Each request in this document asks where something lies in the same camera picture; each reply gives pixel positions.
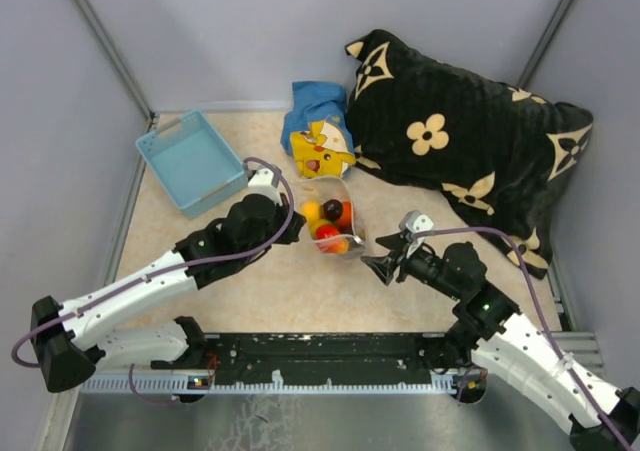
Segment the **red toy apple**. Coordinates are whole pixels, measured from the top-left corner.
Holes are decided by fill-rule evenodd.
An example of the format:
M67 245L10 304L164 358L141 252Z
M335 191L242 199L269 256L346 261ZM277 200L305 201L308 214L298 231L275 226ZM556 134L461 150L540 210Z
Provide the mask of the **red toy apple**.
M340 234L340 230L333 224L323 224L315 230L315 236L318 240L330 239Z

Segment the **orange toy fruit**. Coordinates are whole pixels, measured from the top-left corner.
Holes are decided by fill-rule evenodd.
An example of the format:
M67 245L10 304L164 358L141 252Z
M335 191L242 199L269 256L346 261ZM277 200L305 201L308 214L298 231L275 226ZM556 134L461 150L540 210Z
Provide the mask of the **orange toy fruit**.
M338 220L340 227L348 227L352 224L353 209L350 201L342 202L342 214Z

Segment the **yellow green toy citrus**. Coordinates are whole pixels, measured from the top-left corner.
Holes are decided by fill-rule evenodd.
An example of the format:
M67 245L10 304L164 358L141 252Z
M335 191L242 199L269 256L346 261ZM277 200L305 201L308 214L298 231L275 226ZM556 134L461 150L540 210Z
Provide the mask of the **yellow green toy citrus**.
M326 219L319 219L313 223L310 224L309 226L309 230L310 230L310 234L314 239L317 239L317 231L320 227L325 226L325 225L331 225L331 222L326 220Z

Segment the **clear dotted zip top bag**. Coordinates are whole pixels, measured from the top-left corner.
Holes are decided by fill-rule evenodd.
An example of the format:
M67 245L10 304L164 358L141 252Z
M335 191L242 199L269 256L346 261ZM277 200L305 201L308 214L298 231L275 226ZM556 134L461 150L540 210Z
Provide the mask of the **clear dotted zip top bag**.
M306 219L311 242L319 252L351 259L367 250L363 218L346 182L320 176L294 185L296 210Z

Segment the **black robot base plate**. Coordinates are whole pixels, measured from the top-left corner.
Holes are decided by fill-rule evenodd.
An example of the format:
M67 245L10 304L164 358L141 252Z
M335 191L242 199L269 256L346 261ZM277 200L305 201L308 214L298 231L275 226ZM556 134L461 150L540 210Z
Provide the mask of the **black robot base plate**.
M452 373L483 382L488 372L471 351L442 333L208 334L174 362L154 370L201 370L218 385L267 384L277 371L285 385L429 384Z

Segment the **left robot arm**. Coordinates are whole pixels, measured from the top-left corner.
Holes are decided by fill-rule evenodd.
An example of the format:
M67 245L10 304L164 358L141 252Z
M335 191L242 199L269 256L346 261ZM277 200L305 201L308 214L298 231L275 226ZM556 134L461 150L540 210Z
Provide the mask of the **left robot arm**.
M226 216L190 233L132 275L63 303L51 296L39 299L31 309L30 341L46 389L67 391L99 370L129 364L156 369L201 365L208 344L193 318L131 329L122 323L239 273L272 245L297 242L305 223L288 201L248 194Z

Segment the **dark purple toy fruit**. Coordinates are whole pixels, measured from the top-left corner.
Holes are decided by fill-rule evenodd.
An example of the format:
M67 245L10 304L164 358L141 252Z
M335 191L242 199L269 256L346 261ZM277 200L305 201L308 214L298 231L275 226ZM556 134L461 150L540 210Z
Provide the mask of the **dark purple toy fruit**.
M342 214L342 202L337 199L330 199L322 204L323 216L326 220L337 222Z

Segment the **aluminium frame rail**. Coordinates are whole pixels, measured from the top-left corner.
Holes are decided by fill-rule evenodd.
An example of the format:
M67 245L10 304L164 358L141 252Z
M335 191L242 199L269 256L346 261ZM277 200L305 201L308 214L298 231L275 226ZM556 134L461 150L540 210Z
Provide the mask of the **aluminium frame rail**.
M210 334L192 369L94 374L85 393L453 394L471 364L441 333Z

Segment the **yellow toy lemon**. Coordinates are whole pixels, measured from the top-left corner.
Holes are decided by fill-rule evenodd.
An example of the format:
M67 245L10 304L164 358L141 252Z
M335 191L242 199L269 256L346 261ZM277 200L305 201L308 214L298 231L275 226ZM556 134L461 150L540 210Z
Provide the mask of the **yellow toy lemon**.
M323 218L322 204L316 200L307 200L303 202L300 206L300 212L309 224Z

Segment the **black floral pillow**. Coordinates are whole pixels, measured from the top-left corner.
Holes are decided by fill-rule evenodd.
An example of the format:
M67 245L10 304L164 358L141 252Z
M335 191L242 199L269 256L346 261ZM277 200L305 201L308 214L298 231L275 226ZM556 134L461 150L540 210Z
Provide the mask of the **black floral pillow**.
M358 62L345 118L359 168L442 193L543 278L553 210L589 144L591 112L437 61L382 29L345 51Z

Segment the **blue plastic basket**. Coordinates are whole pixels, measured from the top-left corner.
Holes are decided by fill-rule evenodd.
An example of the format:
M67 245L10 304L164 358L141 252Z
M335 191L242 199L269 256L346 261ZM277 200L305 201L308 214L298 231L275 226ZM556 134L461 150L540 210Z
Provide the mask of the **blue plastic basket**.
M199 110L136 140L136 148L174 206L194 219L247 187L242 160Z

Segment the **right metal corner post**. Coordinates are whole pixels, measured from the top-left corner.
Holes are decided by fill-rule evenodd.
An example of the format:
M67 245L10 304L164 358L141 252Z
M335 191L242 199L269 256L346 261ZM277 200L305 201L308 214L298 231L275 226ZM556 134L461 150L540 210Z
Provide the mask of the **right metal corner post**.
M559 0L544 27L540 38L534 46L522 73L520 74L517 85L520 88L527 88L533 80L539 66L543 62L549 48L551 47L555 37L561 30L561 27L573 8L576 0Z

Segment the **blue yellow pikachu cloth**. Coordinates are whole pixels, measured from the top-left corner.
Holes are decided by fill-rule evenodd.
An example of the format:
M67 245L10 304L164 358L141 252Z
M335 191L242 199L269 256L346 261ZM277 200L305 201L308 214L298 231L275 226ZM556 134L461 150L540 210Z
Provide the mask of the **blue yellow pikachu cloth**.
M292 84L292 98L280 143L293 158L298 175L344 177L356 163L345 124L346 89L332 82L297 81Z

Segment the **left metal corner post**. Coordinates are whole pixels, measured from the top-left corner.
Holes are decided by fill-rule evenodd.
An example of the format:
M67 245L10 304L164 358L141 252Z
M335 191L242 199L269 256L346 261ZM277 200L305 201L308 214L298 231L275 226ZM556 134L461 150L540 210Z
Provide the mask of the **left metal corner post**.
M102 19L99 17L95 7L90 0L71 0L71 2L81 14L90 33L96 40L99 48L103 52L121 84L124 86L125 91L133 100L146 121L149 124L152 124L156 117L156 113L150 106L142 87L131 71L124 55L116 46L115 40L111 36L111 33L108 31Z

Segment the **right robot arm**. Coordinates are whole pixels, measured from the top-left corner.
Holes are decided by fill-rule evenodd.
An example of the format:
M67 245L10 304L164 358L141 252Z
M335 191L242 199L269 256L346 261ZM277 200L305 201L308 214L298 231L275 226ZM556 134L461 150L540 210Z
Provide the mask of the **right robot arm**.
M639 436L639 392L620 389L580 364L538 329L486 277L469 242L442 255L412 248L407 233L379 238L385 256L365 256L384 284L411 277L454 300L448 358L499 377L534 403L568 435L575 450L627 450Z

